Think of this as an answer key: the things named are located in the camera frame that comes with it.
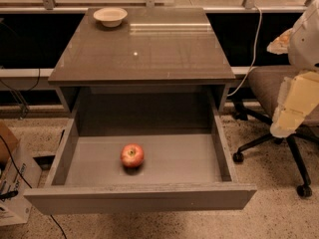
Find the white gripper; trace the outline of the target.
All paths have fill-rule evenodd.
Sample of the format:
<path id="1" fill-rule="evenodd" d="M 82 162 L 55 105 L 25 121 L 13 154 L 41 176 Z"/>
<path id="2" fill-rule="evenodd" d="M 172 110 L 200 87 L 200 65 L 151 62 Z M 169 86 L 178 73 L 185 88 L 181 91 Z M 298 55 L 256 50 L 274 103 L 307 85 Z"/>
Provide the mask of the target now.
<path id="1" fill-rule="evenodd" d="M 288 29 L 267 46 L 275 55 L 288 53 L 291 65 L 303 70 L 319 70 L 319 0 L 314 0 Z M 277 98 L 270 132 L 287 137 L 299 128 L 319 105 L 319 74 L 302 71 L 294 78 L 285 77 Z"/>

